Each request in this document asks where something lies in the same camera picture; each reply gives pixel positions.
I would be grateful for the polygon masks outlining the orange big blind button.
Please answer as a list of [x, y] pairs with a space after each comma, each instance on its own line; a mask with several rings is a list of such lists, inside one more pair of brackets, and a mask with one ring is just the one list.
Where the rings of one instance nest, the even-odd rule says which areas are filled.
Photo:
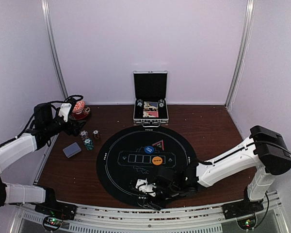
[[163, 159], [159, 156], [155, 156], [152, 158], [153, 165], [159, 166], [163, 163]]

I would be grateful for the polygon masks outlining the blue white 10 chip stack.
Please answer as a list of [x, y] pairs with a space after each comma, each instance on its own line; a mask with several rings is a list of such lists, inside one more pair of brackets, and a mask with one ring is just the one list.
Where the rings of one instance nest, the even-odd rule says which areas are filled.
[[81, 131], [80, 137], [83, 141], [86, 140], [88, 138], [88, 131], [85, 131], [85, 130]]

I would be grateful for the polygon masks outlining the blue small blind button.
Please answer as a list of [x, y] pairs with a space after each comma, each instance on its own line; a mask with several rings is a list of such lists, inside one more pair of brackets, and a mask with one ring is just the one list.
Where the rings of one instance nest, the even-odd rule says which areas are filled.
[[155, 149], [154, 149], [153, 146], [146, 146], [146, 147], [144, 148], [144, 151], [145, 151], [145, 153], [147, 153], [147, 154], [152, 154], [152, 153], [155, 151]]

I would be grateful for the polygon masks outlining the red black triangle marker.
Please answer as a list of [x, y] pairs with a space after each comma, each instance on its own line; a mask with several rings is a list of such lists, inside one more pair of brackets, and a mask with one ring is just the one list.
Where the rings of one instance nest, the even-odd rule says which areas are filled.
[[152, 146], [156, 147], [156, 148], [159, 148], [159, 149], [164, 151], [164, 141], [163, 141], [163, 139], [158, 141], [158, 142], [153, 143]]

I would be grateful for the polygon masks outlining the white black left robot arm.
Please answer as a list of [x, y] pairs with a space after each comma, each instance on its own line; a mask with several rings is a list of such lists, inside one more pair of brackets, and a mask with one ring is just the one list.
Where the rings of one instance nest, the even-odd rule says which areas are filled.
[[[86, 124], [84, 120], [71, 120], [70, 116], [77, 104], [74, 98], [35, 106], [32, 116], [19, 135], [0, 144], [0, 175], [22, 157], [35, 152], [50, 143], [60, 132], [77, 136]], [[50, 216], [64, 211], [64, 206], [56, 200], [52, 188], [36, 185], [4, 183], [0, 177], [0, 207], [7, 204], [30, 203], [42, 207]]]

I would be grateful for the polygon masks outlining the red floral plate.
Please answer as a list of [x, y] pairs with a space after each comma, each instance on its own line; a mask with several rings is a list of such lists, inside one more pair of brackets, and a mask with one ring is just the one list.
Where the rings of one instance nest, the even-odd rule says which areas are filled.
[[91, 113], [91, 109], [88, 106], [85, 106], [84, 109], [80, 113], [72, 113], [69, 116], [70, 120], [83, 120], [87, 118]]

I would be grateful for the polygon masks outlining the red white patterned bowl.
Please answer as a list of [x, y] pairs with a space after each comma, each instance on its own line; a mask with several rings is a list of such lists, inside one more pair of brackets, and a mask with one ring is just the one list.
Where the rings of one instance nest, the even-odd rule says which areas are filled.
[[80, 114], [84, 108], [85, 108], [85, 102], [83, 100], [80, 100], [75, 104], [75, 106], [72, 110], [72, 113]]

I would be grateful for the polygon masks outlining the round black poker mat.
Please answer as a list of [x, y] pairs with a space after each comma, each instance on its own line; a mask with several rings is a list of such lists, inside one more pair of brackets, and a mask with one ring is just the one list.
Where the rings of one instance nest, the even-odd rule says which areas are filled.
[[[154, 147], [152, 154], [144, 151], [146, 146], [164, 141], [164, 151]], [[152, 158], [159, 156], [161, 164], [173, 170], [181, 170], [197, 158], [188, 140], [166, 127], [145, 128], [133, 126], [111, 136], [101, 147], [97, 156], [97, 175], [104, 189], [115, 199], [131, 206], [139, 206], [141, 194], [135, 185], [138, 179], [147, 178], [155, 165]]]

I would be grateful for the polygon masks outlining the red card box in case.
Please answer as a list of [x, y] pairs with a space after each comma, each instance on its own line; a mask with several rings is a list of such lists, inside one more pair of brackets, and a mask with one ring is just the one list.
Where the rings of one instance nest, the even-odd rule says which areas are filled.
[[143, 111], [143, 117], [145, 118], [158, 118], [159, 112], [158, 111]]

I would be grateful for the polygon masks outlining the aluminium poker case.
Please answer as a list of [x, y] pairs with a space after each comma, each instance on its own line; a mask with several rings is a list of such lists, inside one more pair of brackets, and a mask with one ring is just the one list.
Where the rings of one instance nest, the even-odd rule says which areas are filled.
[[[159, 127], [162, 124], [169, 122], [168, 108], [166, 103], [166, 91], [167, 91], [167, 77], [168, 71], [134, 71], [134, 91], [135, 91], [135, 103], [133, 112], [133, 123], [140, 124], [145, 128]], [[145, 101], [157, 102], [159, 100], [165, 101], [165, 106], [154, 111], [159, 112], [158, 118], [145, 118], [143, 117], [143, 111], [149, 111], [143, 107], [136, 105], [137, 100], [142, 99]]]

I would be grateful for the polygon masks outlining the right chip stack in case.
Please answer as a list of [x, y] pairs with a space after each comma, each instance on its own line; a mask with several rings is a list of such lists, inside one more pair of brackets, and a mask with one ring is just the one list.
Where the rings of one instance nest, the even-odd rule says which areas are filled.
[[164, 100], [159, 100], [158, 105], [160, 108], [163, 108], [165, 106], [165, 101]]

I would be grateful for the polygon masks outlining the chip stack in case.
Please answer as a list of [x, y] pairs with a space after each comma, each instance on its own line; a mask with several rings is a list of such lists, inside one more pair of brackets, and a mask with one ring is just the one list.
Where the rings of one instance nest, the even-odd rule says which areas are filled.
[[158, 105], [160, 108], [163, 108], [165, 106], [165, 101], [164, 100], [159, 100]]
[[143, 100], [142, 99], [139, 99], [139, 100], [137, 100], [137, 103], [136, 103], [136, 105], [138, 106], [138, 107], [143, 107]]

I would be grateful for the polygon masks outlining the blue card box in case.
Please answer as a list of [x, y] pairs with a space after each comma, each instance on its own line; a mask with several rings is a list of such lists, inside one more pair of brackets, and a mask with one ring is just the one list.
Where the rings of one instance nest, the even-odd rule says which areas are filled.
[[145, 101], [144, 102], [144, 109], [149, 110], [149, 111], [154, 111], [155, 109], [158, 109], [158, 103]]

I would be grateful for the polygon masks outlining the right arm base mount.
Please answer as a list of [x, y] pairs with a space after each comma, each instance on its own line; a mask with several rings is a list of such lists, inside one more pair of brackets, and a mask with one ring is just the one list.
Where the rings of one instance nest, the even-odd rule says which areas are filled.
[[262, 202], [263, 199], [259, 199], [257, 201], [250, 200], [248, 193], [245, 190], [243, 200], [222, 205], [223, 214], [225, 219], [238, 218], [254, 214], [255, 212], [262, 211], [264, 209]]

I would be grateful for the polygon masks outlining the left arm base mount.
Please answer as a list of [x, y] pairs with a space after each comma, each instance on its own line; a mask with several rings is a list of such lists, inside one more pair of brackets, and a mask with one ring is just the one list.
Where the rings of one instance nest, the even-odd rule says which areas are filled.
[[41, 187], [46, 191], [46, 198], [43, 203], [35, 205], [35, 211], [61, 220], [74, 220], [77, 206], [57, 201], [55, 191], [49, 187]]

